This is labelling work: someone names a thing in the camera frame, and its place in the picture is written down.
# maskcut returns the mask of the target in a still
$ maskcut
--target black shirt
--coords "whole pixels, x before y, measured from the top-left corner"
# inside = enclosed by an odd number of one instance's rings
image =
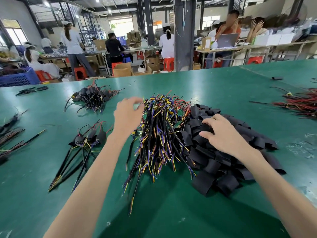
[[[108,39],[106,41],[106,48],[107,48],[107,51],[110,53],[111,57],[120,56],[121,53],[119,49],[121,51],[124,51],[124,48],[121,46],[121,43],[118,39]]]

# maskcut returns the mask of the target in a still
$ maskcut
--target green table surface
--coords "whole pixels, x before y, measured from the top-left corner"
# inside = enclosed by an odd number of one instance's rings
[[[103,114],[85,110],[76,114],[78,105],[63,112],[65,98],[91,80],[50,84],[48,90],[18,97],[15,94],[25,87],[0,88],[1,123],[14,115],[15,107],[20,112],[29,108],[18,123],[26,131],[10,145],[47,129],[0,166],[0,238],[9,231],[10,238],[38,238],[48,229],[69,198],[77,176],[47,193],[77,128],[101,119],[108,129],[118,101],[131,96],[149,98],[171,89],[185,100],[220,108],[222,113],[245,120],[276,140],[279,150],[275,156],[287,171],[284,178],[317,205],[316,121],[248,102],[282,101],[283,92],[270,86],[294,93],[301,92],[303,85],[317,87],[309,83],[315,74],[316,61],[307,60],[101,79],[99,86],[124,88],[107,102]],[[284,76],[284,80],[272,81],[272,75]],[[165,166],[155,184],[147,175],[142,177],[129,217],[131,190],[122,196],[121,186],[128,175],[125,161],[130,142],[131,138],[114,170],[94,237],[289,237],[258,184],[245,185],[231,199],[213,192],[204,197],[192,188],[189,171],[180,164],[175,173]]]

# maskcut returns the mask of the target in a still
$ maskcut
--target ceiling light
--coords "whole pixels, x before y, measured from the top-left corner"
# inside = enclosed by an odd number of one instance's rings
[[[45,1],[45,0],[44,0],[44,1],[43,1],[43,4],[46,5],[47,7],[50,7],[50,4],[49,4],[48,1]]]

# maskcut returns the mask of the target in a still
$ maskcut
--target orange shirt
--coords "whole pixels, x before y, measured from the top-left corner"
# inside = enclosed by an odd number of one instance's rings
[[[223,25],[220,26],[218,32],[216,33],[216,35],[218,35],[218,33],[220,32],[221,28]],[[222,34],[231,34],[232,33],[232,27],[227,27],[227,29],[222,33]],[[238,27],[237,28],[237,33],[239,34],[238,38],[240,37],[240,33],[241,33],[241,28]]]

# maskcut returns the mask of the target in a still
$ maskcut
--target red plastic stool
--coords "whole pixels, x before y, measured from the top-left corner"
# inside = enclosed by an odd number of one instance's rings
[[[174,70],[174,58],[165,58],[164,62],[164,71],[173,71]]]
[[[215,62],[214,63],[214,68],[221,68],[223,62],[224,62],[223,60],[221,60],[220,62]]]
[[[137,52],[137,60],[138,60],[139,58],[140,58],[141,60],[144,59],[144,57],[143,57],[143,52],[141,52],[141,51],[138,51],[138,52]]]
[[[260,64],[262,62],[263,62],[263,57],[257,56],[257,57],[249,58],[248,64]]]
[[[85,80],[86,78],[88,78],[86,70],[83,66],[80,66],[78,68],[74,68],[74,72],[75,72],[75,78],[77,81]]]
[[[113,63],[111,64],[111,67],[112,67],[112,76],[113,76],[113,69],[115,68],[115,66],[117,66],[117,65],[120,64],[120,63],[123,63],[123,62],[113,62]]]
[[[38,70],[38,71],[35,71],[35,73],[37,74],[39,80],[41,82],[45,82],[45,81],[48,81],[48,80],[52,80],[52,77],[50,76],[49,73],[47,72],[44,72],[42,70]]]

